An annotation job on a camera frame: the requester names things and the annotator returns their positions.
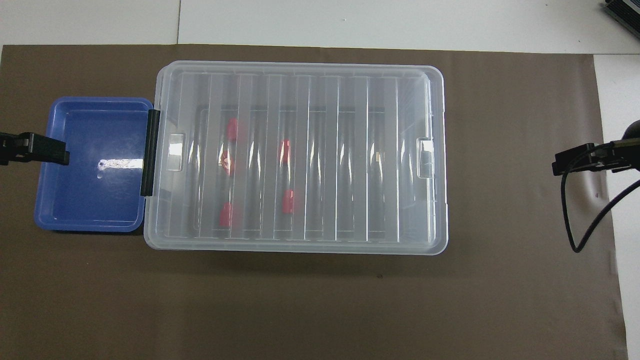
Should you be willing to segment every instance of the container compartment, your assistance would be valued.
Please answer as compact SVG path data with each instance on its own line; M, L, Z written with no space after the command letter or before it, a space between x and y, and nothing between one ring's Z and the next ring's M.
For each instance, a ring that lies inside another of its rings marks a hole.
M436 254L446 246L436 69L178 61L157 88L152 247Z

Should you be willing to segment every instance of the brown table surface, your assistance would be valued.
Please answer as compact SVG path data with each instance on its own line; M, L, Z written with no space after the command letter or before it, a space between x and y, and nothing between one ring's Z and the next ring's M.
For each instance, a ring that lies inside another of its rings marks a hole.
M154 98L173 60L434 65L445 78L438 256L180 252L33 221L38 163L0 168L1 359L626 359L611 218L574 254L556 152L602 141L593 57L229 45L5 46L0 131L61 96ZM580 233L603 174L568 190Z

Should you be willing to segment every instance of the red cap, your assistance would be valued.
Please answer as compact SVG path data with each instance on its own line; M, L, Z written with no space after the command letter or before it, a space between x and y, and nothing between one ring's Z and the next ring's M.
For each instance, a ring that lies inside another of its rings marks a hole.
M231 203L225 202L220 211L220 226L231 227Z
M293 214L293 190L286 189L282 197L282 213Z
M231 158L231 154L228 151L223 151L220 155L220 165L225 169L228 175L234 172L234 160Z
M238 119L232 117L227 123L227 139L235 141L238 137Z
M289 139L282 140L280 142L280 148L278 150L278 159L281 164L288 164L291 157L291 141Z

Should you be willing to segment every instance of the transparent container lid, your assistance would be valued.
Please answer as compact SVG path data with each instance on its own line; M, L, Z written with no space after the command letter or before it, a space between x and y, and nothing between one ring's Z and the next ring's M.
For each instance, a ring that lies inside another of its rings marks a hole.
M444 89L434 67L176 61L145 239L156 249L438 254Z

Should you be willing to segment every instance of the white table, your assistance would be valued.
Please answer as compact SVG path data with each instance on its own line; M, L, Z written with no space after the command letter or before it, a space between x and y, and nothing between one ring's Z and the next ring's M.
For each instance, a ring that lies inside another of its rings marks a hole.
M27 0L0 44L244 44L595 55L605 140L640 119L640 40L599 0ZM613 197L639 177L608 174ZM628 355L640 360L640 192L613 210Z

